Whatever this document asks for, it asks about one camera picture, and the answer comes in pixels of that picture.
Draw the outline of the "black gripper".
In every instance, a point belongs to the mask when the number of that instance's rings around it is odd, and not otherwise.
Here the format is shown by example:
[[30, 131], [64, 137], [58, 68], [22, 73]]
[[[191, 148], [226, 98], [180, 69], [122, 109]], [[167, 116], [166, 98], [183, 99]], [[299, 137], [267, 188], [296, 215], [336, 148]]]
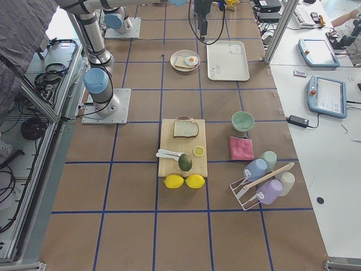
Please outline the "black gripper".
[[197, 15], [197, 28], [200, 29], [200, 35], [206, 36], [208, 31], [207, 14], [210, 13], [212, 2], [211, 0], [194, 0], [193, 10]]

